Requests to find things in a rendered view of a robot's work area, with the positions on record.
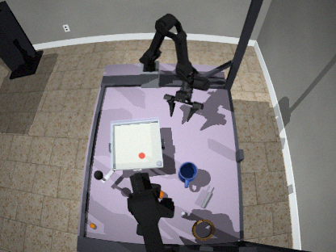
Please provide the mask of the brown tape roll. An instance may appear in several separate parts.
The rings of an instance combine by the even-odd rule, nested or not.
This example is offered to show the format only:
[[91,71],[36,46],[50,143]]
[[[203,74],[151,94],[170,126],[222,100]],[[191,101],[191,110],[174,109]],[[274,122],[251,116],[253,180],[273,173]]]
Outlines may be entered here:
[[[205,221],[206,223],[208,223],[209,226],[210,226],[210,233],[209,233],[209,235],[206,236],[205,238],[204,238],[204,237],[198,237],[198,236],[196,235],[196,233],[195,233],[195,227],[196,227],[200,222],[203,222],[203,221]],[[212,237],[212,235],[213,235],[214,232],[215,232],[215,227],[214,227],[214,224],[213,224],[210,220],[198,220],[198,221],[196,221],[196,222],[193,224],[191,231],[192,231],[194,237],[196,237],[196,238],[199,239],[199,240],[204,241],[204,240],[208,240],[209,238]]]

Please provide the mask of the blue cup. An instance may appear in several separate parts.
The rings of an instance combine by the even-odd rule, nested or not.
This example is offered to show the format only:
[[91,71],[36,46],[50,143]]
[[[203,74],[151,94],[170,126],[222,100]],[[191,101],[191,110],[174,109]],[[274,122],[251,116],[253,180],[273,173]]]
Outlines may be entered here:
[[[180,168],[181,173],[180,173]],[[198,173],[197,166],[193,162],[184,162],[180,167],[178,171],[178,178],[180,178],[183,183],[185,183],[185,188],[188,188],[188,185],[190,182],[194,180]],[[192,178],[193,177],[193,178]],[[190,180],[190,181],[189,181]]]

